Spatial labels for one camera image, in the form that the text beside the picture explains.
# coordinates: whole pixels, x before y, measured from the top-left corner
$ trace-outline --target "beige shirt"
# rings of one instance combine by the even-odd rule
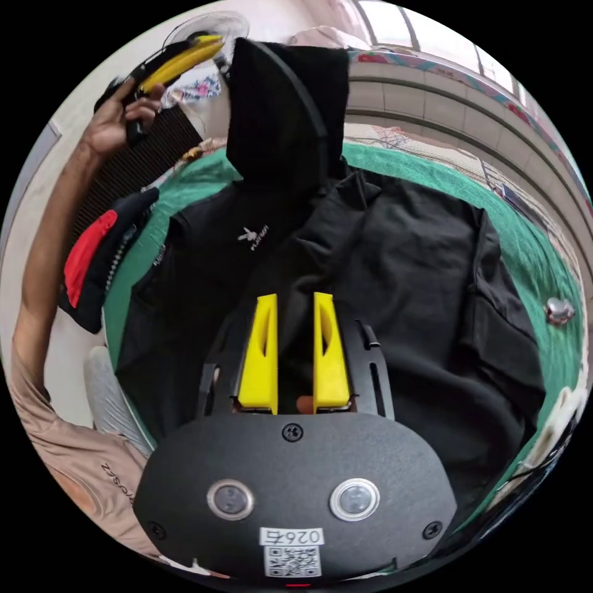
[[[14,346],[9,387],[33,446],[74,502],[117,542],[158,559],[132,510],[146,458],[121,436],[62,420],[47,392],[33,385]]]

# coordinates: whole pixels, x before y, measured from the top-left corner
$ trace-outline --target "window frame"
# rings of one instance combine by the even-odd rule
[[[366,1],[367,2],[381,2],[382,0],[366,0]],[[504,86],[502,86],[501,84],[497,83],[495,80],[493,80],[492,78],[487,76],[486,73],[484,72],[484,64],[482,63],[482,59],[480,58],[480,52],[478,51],[477,45],[475,43],[472,43],[472,45],[474,47],[474,51],[476,52],[477,66],[478,66],[478,70],[479,70],[478,72],[476,72],[475,70],[472,70],[470,68],[467,68],[467,67],[463,66],[462,64],[457,64],[456,62],[452,62],[451,60],[448,60],[447,58],[426,52],[426,51],[420,49],[420,43],[418,41],[418,36],[416,34],[416,31],[414,30],[414,26],[411,23],[410,17],[406,13],[406,9],[403,8],[402,6],[397,6],[397,5],[393,5],[393,4],[392,4],[392,6],[396,6],[396,8],[400,11],[400,13],[403,17],[404,22],[406,23],[406,26],[408,28],[408,34],[410,36],[411,46],[396,45],[396,44],[391,44],[391,43],[381,43],[377,39],[377,36],[373,29],[372,23],[366,13],[366,11],[364,10],[363,5],[361,4],[361,0],[351,0],[351,2],[354,5],[355,9],[358,11],[360,17],[363,19],[364,25],[369,32],[369,37],[371,39],[371,44],[370,44],[371,46],[373,46],[373,47],[381,46],[381,47],[392,48],[392,49],[396,49],[396,50],[398,48],[408,49],[408,50],[411,49],[413,51],[420,52],[427,56],[432,56],[438,60],[444,61],[445,64],[451,64],[457,68],[461,68],[465,72],[472,72],[472,74],[478,74],[482,78],[486,79],[488,82],[496,85],[497,88],[501,89],[502,94],[511,95],[513,98],[520,101],[519,83],[518,83],[517,79],[513,76],[513,74],[511,72],[509,72],[509,74],[511,76],[512,88],[513,88],[512,91],[510,91],[509,89],[505,88]]]

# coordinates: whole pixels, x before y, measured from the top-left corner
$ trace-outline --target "gray pants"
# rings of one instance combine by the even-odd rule
[[[86,397],[95,428],[99,432],[121,434],[143,455],[149,457],[152,446],[144,438],[132,416],[105,346],[95,346],[84,365]]]

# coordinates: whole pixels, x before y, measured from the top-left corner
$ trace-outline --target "printed number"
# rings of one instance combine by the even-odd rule
[[[322,529],[268,529],[259,533],[260,545],[323,545]]]

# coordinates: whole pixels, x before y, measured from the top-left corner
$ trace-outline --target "electric fan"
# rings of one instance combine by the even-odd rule
[[[200,35],[220,35],[224,41],[221,54],[224,55],[227,62],[231,62],[235,40],[238,37],[247,37],[248,34],[249,22],[239,12],[209,12],[186,20],[175,27],[165,39],[163,48],[171,43],[190,40]],[[211,67],[212,65],[212,60],[208,60],[198,64],[196,68]]]

